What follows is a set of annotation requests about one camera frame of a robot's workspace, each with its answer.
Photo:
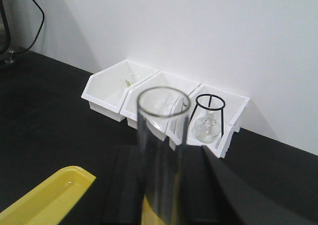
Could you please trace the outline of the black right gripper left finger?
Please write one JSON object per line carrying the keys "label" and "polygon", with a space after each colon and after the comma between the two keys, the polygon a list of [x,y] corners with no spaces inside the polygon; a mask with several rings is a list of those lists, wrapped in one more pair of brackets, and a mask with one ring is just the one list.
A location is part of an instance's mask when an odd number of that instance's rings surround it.
{"label": "black right gripper left finger", "polygon": [[142,189],[138,180],[139,150],[122,146],[105,164],[63,225],[139,225]]}

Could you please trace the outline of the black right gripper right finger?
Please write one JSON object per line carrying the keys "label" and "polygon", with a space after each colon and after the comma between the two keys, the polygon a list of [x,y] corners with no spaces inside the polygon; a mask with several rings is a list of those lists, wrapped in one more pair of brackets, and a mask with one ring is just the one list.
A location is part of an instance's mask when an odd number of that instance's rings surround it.
{"label": "black right gripper right finger", "polygon": [[258,193],[205,146],[186,146],[184,225],[312,225]]}

